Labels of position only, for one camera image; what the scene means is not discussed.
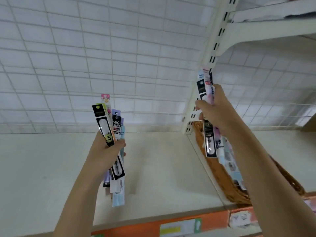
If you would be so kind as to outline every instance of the brown wicker basket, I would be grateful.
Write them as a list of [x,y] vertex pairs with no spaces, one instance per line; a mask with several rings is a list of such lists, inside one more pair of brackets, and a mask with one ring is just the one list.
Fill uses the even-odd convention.
[[[202,121],[195,121],[193,122],[193,128],[195,131],[195,139],[197,141],[200,150],[202,151],[204,157],[205,156],[205,149],[203,147],[204,137],[203,137],[203,122]],[[285,177],[285,179],[290,183],[290,185],[297,191],[297,193],[301,196],[306,194],[304,188],[298,183],[297,180],[293,178],[283,167],[276,162],[272,157],[271,159],[278,167],[279,171]],[[234,182],[232,181],[231,177],[226,172],[225,168],[218,162],[217,158],[206,158],[209,167],[213,175],[216,178],[217,183],[221,187],[222,191],[225,193],[227,199],[231,202],[238,203],[238,204],[251,204],[250,197],[247,191],[243,191],[240,187],[237,187]]]

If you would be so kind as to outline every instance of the white pen refill package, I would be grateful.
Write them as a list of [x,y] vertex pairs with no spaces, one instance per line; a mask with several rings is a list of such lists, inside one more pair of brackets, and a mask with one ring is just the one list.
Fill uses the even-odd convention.
[[[115,142],[113,132],[109,125],[109,121],[112,122],[112,120],[108,119],[108,116],[106,115],[102,105],[93,105],[92,108],[93,108],[97,123],[99,125],[100,132],[105,137],[107,145],[111,147],[112,145],[114,145],[114,142]],[[121,157],[121,154],[119,153],[114,165],[111,167],[112,175],[115,180],[125,176],[125,171],[124,171],[122,163],[123,163],[122,157]]]
[[[207,93],[204,83],[203,71],[199,71],[198,80],[196,81],[197,91],[199,94],[199,99],[205,100],[207,98]],[[204,142],[205,142],[205,155],[206,157],[217,157],[216,154],[216,145],[215,145],[215,136],[213,125],[208,121],[203,121],[203,132],[204,132]]]

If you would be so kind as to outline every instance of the shelf label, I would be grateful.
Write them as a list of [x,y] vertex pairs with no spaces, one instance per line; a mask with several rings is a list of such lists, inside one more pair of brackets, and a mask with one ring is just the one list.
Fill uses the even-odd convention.
[[251,213],[249,211],[240,211],[232,213],[229,218],[229,226],[231,228],[241,227],[244,225],[251,224]]
[[160,225],[160,237],[176,237],[200,233],[202,219],[183,220]]

